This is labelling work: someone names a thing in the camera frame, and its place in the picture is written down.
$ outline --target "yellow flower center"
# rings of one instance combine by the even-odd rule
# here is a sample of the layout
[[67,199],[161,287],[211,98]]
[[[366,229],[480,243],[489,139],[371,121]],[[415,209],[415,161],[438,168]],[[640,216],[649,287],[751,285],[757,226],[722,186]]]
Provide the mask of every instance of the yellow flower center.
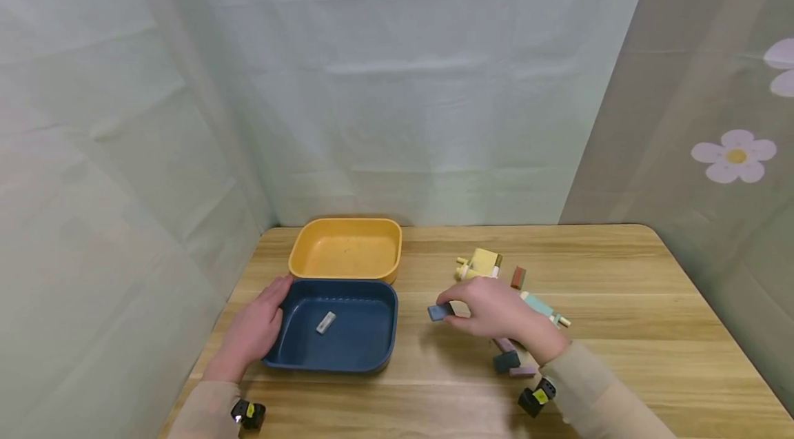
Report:
[[725,159],[731,163],[743,163],[747,159],[747,153],[744,152],[744,150],[736,148],[736,150],[727,152]]

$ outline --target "pink flower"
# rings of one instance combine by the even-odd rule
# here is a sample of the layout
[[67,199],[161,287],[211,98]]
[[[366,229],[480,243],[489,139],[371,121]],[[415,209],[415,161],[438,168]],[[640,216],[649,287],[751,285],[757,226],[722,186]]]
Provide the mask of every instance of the pink flower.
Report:
[[764,54],[764,62],[769,67],[786,70],[772,81],[769,87],[772,93],[786,98],[794,96],[794,37],[774,43]]
[[722,146],[697,143],[691,155],[696,161],[711,163],[706,177],[716,183],[732,183],[736,178],[756,183],[764,176],[764,166],[777,153],[777,146],[768,139],[755,139],[752,132],[736,129],[722,135]]

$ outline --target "sleeve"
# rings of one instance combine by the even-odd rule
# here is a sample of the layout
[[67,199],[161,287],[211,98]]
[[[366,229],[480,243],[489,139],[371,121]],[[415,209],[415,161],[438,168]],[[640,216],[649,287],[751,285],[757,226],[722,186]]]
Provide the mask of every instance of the sleeve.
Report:
[[581,438],[675,438],[606,365],[576,341],[541,372],[557,388],[554,402],[564,421]]
[[199,382],[176,415],[168,439],[237,439],[240,425],[231,411],[239,398],[234,383]]

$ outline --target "yellow tray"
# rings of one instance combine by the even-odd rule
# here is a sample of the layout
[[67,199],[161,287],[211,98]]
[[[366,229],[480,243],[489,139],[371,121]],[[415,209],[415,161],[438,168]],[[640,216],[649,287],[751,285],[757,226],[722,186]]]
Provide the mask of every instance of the yellow tray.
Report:
[[388,218],[320,218],[306,224],[289,253],[301,278],[374,278],[392,283],[403,230]]

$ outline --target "wrist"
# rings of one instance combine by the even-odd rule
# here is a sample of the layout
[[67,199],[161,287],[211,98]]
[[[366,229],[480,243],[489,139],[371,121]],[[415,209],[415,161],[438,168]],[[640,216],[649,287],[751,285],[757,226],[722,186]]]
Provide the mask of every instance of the wrist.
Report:
[[208,362],[202,380],[214,382],[233,382],[236,385],[243,380],[249,362],[239,356],[227,354],[223,349],[218,351]]
[[538,366],[546,365],[568,348],[571,341],[547,317],[532,310],[523,321],[517,339],[529,351]]

